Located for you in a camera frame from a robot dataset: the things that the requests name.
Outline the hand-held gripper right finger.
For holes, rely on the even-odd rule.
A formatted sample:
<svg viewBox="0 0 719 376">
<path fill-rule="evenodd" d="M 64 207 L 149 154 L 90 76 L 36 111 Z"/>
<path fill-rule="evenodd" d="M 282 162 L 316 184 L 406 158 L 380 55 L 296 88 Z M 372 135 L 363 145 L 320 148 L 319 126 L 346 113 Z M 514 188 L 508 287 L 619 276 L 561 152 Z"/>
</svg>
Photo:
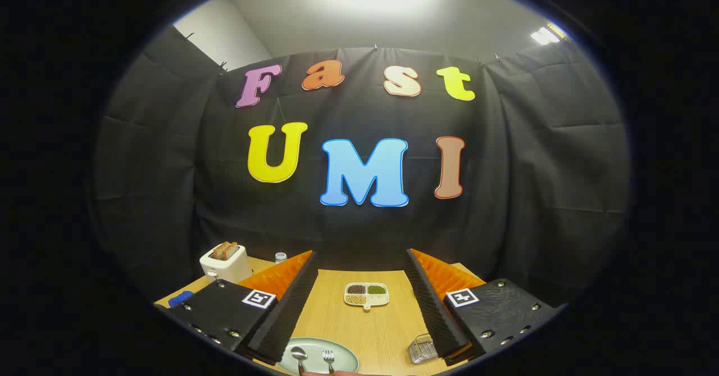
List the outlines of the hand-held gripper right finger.
<svg viewBox="0 0 719 376">
<path fill-rule="evenodd" d="M 404 271 L 438 356 L 448 365 L 496 355 L 550 322 L 562 305 L 514 282 L 484 281 L 418 250 Z"/>
</svg>

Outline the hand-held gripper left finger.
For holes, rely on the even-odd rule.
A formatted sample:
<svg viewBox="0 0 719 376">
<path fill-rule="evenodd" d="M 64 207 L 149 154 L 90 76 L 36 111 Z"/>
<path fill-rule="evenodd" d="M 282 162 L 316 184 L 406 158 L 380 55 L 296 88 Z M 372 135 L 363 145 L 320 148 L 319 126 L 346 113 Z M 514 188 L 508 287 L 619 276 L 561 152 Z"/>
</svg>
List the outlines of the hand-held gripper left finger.
<svg viewBox="0 0 719 376">
<path fill-rule="evenodd" d="M 166 312 L 213 345 L 275 365 L 318 276 L 316 256 L 305 251 L 241 282 L 214 280 Z"/>
</svg>

